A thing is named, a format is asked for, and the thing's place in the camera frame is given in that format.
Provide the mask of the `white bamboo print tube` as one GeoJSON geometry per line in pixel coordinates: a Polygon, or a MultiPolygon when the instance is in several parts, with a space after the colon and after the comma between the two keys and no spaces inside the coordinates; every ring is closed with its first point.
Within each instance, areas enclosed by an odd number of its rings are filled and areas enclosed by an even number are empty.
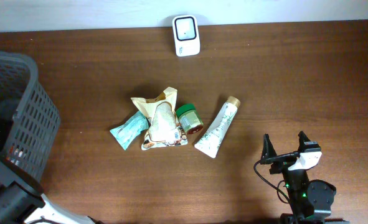
{"type": "Polygon", "coordinates": [[[240,100],[229,96],[205,134],[194,144],[194,147],[207,156],[213,159],[216,158],[220,145],[237,114],[239,106],[240,100]]]}

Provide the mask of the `beige snack bag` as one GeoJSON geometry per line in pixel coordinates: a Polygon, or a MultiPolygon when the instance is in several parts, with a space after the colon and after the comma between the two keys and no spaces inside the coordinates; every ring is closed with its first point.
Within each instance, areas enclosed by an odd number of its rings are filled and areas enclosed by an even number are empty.
{"type": "Polygon", "coordinates": [[[187,135],[176,115],[177,90],[175,88],[167,87],[156,98],[132,97],[131,100],[150,124],[141,145],[143,151],[188,144],[187,135]]]}

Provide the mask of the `green lidded jar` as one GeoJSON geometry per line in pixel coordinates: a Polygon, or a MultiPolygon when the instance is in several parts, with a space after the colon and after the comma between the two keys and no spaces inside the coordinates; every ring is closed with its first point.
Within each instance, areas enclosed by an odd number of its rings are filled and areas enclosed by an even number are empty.
{"type": "Polygon", "coordinates": [[[182,105],[176,110],[176,115],[186,134],[194,134],[204,127],[193,104],[182,105]]]}

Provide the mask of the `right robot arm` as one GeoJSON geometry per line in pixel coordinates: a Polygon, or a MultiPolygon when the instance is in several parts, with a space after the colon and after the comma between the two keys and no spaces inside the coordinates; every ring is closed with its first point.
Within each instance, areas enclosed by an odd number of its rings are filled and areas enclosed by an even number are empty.
{"type": "Polygon", "coordinates": [[[269,165],[269,173],[281,174],[283,179],[273,185],[259,172],[256,173],[266,184],[276,190],[281,202],[290,206],[292,213],[283,213],[279,222],[294,223],[347,223],[346,220],[328,220],[334,202],[336,188],[324,180],[309,180],[307,171],[315,167],[321,156],[321,147],[300,131],[299,147],[296,151],[278,155],[269,135],[263,135],[263,150],[257,165],[269,165]]]}

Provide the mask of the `teal wipes packet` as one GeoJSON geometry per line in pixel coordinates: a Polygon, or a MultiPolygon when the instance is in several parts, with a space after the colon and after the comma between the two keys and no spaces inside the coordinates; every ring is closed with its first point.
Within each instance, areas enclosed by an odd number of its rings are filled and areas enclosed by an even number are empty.
{"type": "Polygon", "coordinates": [[[110,133],[118,144],[124,150],[127,150],[132,141],[148,128],[149,123],[147,118],[142,114],[142,112],[137,111],[124,124],[111,129],[110,133]]]}

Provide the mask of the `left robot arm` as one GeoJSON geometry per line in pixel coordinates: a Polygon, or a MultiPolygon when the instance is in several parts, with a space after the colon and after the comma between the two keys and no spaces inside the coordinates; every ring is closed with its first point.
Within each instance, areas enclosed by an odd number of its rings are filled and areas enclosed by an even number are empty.
{"type": "Polygon", "coordinates": [[[0,156],[0,224],[100,223],[52,203],[40,184],[12,162],[0,156]]]}

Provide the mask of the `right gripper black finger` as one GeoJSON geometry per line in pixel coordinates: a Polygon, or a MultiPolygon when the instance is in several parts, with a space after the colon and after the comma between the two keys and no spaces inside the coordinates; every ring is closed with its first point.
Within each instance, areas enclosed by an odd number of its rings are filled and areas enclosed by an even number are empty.
{"type": "Polygon", "coordinates": [[[299,137],[298,151],[299,152],[305,152],[306,150],[308,150],[311,147],[310,140],[303,131],[299,132],[298,137],[299,137]]]}
{"type": "Polygon", "coordinates": [[[276,157],[276,151],[273,147],[273,144],[270,141],[269,135],[268,134],[264,134],[263,135],[263,150],[262,150],[262,154],[261,154],[261,161],[265,161],[267,159],[271,159],[273,157],[276,157]]]}

